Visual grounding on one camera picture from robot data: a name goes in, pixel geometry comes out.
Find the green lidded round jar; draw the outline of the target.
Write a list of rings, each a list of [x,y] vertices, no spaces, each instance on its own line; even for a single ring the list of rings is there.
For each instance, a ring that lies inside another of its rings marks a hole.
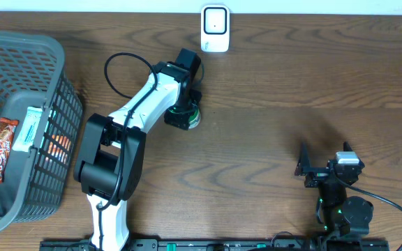
[[[199,108],[195,108],[188,116],[188,129],[194,129],[201,121],[201,113]]]

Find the orange snack sachet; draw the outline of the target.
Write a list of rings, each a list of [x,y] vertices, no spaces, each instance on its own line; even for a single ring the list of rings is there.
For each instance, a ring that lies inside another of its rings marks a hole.
[[[68,162],[70,147],[71,142],[69,138],[64,135],[53,135],[52,141],[47,148],[47,153],[59,162],[66,164]]]

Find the white teal snack packet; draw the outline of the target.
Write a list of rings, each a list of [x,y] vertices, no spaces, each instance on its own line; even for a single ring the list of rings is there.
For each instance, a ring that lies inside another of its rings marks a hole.
[[[21,130],[12,150],[28,152],[34,144],[36,131],[38,129],[43,110],[37,107],[27,107],[27,114],[24,118]]]

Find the red Top chocolate bar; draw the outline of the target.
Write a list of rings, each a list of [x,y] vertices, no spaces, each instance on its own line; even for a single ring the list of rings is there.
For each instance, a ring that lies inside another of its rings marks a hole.
[[[8,158],[13,145],[18,120],[0,118],[0,183],[3,183],[3,174],[8,164]]]

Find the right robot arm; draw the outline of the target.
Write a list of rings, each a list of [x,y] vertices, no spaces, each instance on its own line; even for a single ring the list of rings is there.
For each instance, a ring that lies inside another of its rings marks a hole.
[[[356,181],[364,163],[343,143],[343,150],[325,167],[313,167],[307,147],[301,145],[296,176],[304,176],[304,186],[319,190],[316,218],[325,233],[316,238],[319,250],[362,250],[362,237],[369,233],[373,205],[362,197],[347,195],[346,188]]]

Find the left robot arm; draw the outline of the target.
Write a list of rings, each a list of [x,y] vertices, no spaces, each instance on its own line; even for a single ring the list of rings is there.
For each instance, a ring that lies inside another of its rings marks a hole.
[[[183,48],[175,61],[149,63],[144,86],[107,116],[94,113],[85,123],[74,179],[91,206],[94,232],[90,250],[123,250],[129,238],[127,202],[142,175],[147,135],[159,119],[190,130],[201,121],[202,94],[195,76],[202,66],[196,52]]]

